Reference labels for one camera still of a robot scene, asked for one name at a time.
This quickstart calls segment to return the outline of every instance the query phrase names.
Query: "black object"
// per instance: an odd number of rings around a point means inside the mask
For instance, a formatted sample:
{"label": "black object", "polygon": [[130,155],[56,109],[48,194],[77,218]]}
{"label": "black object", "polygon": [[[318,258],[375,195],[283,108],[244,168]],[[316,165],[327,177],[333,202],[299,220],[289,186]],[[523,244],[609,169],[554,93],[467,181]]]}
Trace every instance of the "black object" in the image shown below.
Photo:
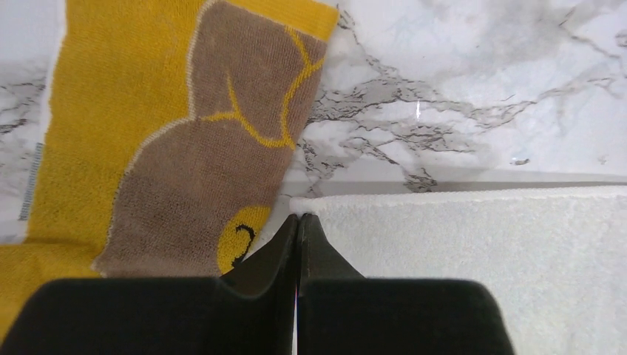
{"label": "black object", "polygon": [[513,354],[482,285],[366,279],[313,215],[221,278],[48,283],[0,354],[290,354],[296,287],[300,354]]}

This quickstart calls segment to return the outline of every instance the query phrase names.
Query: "marble floor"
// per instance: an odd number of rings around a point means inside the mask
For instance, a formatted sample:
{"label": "marble floor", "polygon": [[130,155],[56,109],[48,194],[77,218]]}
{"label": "marble floor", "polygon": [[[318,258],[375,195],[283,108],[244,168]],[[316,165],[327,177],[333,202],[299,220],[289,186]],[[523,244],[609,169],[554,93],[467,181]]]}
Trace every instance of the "marble floor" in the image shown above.
{"label": "marble floor", "polygon": [[[627,183],[627,1],[325,2],[341,18],[263,239],[292,196]],[[26,189],[54,3],[0,3],[0,220]]]}

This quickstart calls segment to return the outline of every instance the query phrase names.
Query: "white fluffy rug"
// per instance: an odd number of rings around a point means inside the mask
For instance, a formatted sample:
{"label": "white fluffy rug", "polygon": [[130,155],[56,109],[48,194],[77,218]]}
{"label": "white fluffy rug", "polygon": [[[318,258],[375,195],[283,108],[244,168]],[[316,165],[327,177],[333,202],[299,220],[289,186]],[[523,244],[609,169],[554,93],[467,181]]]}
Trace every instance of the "white fluffy rug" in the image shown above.
{"label": "white fluffy rug", "polygon": [[338,196],[320,217],[368,277],[476,280],[517,354],[627,354],[627,187]]}

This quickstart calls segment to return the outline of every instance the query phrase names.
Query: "white marble tile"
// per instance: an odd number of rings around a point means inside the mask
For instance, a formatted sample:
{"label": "white marble tile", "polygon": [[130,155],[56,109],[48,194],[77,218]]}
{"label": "white marble tile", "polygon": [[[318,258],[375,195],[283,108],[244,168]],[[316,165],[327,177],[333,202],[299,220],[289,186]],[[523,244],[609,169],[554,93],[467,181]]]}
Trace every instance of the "white marble tile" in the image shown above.
{"label": "white marble tile", "polygon": [[[0,64],[37,67],[40,58],[48,62],[56,46],[58,0],[0,1]],[[20,75],[0,67],[0,75]]]}
{"label": "white marble tile", "polygon": [[[627,1],[325,2],[342,16],[264,239],[291,196],[627,182]],[[44,83],[5,64],[0,218],[24,194]]]}

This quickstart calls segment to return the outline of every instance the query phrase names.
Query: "bath mat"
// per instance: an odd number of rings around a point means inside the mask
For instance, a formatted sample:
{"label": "bath mat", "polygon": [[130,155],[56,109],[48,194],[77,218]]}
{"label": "bath mat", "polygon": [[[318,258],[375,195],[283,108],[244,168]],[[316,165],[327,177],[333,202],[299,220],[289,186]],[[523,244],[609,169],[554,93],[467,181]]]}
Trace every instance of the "bath mat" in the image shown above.
{"label": "bath mat", "polygon": [[293,199],[367,277],[483,283],[517,354],[627,354],[624,186]]}
{"label": "bath mat", "polygon": [[338,19],[312,0],[62,7],[26,239],[0,247],[0,334],[51,279],[236,265],[269,215]]}

